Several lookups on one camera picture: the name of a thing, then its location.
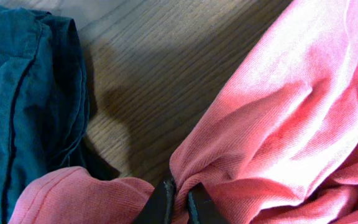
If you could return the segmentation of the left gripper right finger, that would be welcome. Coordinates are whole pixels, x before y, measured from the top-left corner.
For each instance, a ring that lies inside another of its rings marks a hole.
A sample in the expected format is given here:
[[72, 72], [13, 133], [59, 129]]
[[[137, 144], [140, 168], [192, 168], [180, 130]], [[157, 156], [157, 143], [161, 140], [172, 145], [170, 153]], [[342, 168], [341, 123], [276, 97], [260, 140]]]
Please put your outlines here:
[[202, 183], [196, 184], [188, 192], [188, 224], [229, 224], [217, 210], [213, 199]]

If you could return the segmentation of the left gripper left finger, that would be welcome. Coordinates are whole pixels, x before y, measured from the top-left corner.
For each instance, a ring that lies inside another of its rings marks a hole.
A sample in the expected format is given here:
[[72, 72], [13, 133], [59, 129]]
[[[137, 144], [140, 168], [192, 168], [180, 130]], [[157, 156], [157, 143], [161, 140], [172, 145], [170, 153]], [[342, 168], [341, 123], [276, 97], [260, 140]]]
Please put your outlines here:
[[173, 177], [163, 178], [132, 224], [171, 224], [175, 193]]

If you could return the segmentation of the red printed t-shirt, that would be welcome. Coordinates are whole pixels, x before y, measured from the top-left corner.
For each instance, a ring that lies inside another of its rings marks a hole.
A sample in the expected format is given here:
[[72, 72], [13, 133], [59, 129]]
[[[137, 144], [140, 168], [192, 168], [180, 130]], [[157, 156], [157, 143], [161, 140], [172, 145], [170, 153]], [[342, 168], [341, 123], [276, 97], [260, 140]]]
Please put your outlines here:
[[[172, 223], [202, 183], [229, 223], [358, 223], [358, 0], [293, 1], [170, 158]], [[59, 169], [11, 223], [132, 223], [155, 187]]]

